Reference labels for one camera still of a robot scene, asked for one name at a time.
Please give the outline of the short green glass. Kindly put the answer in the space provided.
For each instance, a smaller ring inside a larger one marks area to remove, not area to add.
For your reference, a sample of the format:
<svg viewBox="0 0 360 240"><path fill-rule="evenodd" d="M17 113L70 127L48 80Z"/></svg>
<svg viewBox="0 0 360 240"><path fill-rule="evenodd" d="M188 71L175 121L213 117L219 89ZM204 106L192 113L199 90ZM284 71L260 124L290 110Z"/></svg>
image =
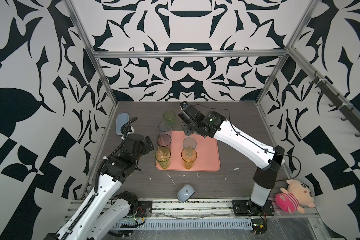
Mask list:
<svg viewBox="0 0 360 240"><path fill-rule="evenodd" d="M173 126L176 124L176 114L173 111L167 111L163 114L163 118L170 122Z"/></svg>

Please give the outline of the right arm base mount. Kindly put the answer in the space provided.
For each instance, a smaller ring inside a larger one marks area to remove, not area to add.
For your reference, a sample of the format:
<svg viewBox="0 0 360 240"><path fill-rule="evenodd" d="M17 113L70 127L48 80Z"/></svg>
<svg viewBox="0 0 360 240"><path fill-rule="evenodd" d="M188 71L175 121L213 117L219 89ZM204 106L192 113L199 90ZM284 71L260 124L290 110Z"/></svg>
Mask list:
<svg viewBox="0 0 360 240"><path fill-rule="evenodd" d="M274 206L271 200L267 200L263 207L259 207L251 200L232 200L233 212L237 217L273 216Z"/></svg>

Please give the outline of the pink plastic tray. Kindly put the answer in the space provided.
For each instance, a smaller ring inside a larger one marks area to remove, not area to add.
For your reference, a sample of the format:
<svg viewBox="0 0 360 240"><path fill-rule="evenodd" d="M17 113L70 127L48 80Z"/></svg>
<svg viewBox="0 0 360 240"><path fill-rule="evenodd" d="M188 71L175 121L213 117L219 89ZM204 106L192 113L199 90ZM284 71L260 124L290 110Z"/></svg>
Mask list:
<svg viewBox="0 0 360 240"><path fill-rule="evenodd" d="M193 162L189 171L196 172L217 172L220 170L219 150L216 139L203 138L198 135L191 135L196 141L196 160ZM183 141L186 135L181 131L172 132L171 157L166 171L186 171L185 161L181 153L184 149Z"/></svg>

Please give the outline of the teal dimpled tumbler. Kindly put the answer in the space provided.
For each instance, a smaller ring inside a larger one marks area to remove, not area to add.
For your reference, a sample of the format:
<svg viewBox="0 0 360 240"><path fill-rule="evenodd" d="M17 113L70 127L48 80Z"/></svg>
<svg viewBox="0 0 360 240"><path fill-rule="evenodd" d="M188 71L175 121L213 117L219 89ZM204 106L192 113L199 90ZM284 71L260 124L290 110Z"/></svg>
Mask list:
<svg viewBox="0 0 360 240"><path fill-rule="evenodd" d="M185 138L183 140L183 148L195 149L197 147L197 141L194 138Z"/></svg>

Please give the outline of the blue tall tumbler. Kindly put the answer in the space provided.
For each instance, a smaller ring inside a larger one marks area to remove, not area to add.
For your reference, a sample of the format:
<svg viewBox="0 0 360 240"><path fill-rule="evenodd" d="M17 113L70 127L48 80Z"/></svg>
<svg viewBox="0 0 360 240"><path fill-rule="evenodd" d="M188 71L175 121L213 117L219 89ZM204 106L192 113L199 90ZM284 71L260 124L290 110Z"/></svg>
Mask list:
<svg viewBox="0 0 360 240"><path fill-rule="evenodd" d="M167 120L163 120L159 123L158 125L158 129L160 131L160 135L162 134L167 134L167 135L172 135L172 129L173 129L173 124Z"/></svg>

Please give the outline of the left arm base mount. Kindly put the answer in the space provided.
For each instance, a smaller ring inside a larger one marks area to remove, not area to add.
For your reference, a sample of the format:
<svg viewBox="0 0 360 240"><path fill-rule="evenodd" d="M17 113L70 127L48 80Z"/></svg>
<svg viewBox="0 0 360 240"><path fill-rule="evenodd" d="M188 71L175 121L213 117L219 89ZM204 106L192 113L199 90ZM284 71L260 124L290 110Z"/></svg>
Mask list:
<svg viewBox="0 0 360 240"><path fill-rule="evenodd" d="M148 217L152 213L152 201L138 201L136 210L134 212L136 218Z"/></svg>

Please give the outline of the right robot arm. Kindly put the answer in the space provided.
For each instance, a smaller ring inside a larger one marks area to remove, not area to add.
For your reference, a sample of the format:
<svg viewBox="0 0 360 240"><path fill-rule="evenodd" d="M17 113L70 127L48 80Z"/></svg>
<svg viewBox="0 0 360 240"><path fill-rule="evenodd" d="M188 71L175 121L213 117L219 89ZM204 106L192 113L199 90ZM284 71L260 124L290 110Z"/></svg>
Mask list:
<svg viewBox="0 0 360 240"><path fill-rule="evenodd" d="M180 107L181 127L186 136L196 134L221 141L243 154L257 166L248 205L253 209L262 209L266 205L271 190L275 187L278 172L284 163L285 150L280 146L272 147L263 144L247 135L215 109L204 115L186 101L180 103Z"/></svg>

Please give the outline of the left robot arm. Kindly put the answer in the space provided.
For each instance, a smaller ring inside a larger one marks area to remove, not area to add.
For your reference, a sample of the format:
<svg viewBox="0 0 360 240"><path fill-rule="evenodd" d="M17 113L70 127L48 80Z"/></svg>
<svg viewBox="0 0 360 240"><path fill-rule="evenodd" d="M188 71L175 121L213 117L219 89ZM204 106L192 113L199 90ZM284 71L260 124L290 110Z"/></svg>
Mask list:
<svg viewBox="0 0 360 240"><path fill-rule="evenodd" d="M105 211L108 201L126 178L138 169L141 156L154 150L150 137L129 134L115 152L104 157L97 170L95 185L73 216L47 240L101 240L122 218L134 216L139 198L131 192L118 194Z"/></svg>

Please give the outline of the tall amber glass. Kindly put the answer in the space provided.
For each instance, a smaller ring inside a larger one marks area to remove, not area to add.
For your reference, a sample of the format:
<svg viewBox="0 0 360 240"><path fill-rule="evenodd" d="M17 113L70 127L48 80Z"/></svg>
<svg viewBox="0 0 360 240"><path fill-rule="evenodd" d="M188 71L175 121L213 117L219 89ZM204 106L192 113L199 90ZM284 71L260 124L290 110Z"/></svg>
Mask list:
<svg viewBox="0 0 360 240"><path fill-rule="evenodd" d="M185 169L189 170L192 168L194 162L197 159L197 156L198 154L193 148L185 148L182 150L181 158L183 160Z"/></svg>

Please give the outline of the tall green glass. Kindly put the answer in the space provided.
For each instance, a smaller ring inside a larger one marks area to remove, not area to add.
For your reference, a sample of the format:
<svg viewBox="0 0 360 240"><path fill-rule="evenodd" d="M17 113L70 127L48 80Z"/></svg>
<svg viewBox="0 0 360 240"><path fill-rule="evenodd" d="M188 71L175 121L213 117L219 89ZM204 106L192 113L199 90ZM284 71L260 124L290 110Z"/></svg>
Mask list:
<svg viewBox="0 0 360 240"><path fill-rule="evenodd" d="M155 158L162 169L167 169L170 165L171 151L166 147L160 147L155 152Z"/></svg>

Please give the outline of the dark grey tumbler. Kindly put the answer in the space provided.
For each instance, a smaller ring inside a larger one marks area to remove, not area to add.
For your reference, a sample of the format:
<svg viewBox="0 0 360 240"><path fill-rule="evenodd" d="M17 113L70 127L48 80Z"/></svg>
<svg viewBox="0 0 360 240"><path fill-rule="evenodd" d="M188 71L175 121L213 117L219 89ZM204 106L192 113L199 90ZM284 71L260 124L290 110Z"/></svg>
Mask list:
<svg viewBox="0 0 360 240"><path fill-rule="evenodd" d="M160 134L157 137L158 148L171 149L172 137L169 134Z"/></svg>

